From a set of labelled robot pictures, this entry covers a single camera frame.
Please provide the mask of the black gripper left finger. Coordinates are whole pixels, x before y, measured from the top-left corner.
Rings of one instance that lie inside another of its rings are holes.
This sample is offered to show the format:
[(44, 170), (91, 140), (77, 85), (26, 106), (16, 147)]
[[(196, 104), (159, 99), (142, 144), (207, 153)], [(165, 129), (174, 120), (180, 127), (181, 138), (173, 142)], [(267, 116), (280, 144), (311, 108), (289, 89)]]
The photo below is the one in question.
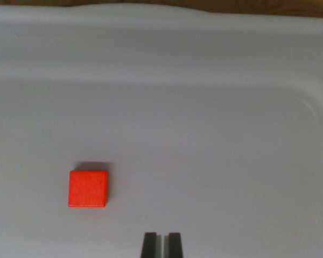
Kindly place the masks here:
[(162, 239), (156, 232), (147, 232), (144, 235), (141, 258), (161, 258)]

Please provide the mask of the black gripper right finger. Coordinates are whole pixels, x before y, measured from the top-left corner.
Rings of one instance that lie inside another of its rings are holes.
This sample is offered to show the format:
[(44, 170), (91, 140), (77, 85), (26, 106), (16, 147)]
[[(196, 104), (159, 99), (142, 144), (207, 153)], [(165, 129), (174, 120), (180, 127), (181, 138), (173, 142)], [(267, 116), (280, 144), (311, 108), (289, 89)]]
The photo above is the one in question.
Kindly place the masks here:
[(172, 232), (164, 236), (164, 258), (183, 258), (181, 234)]

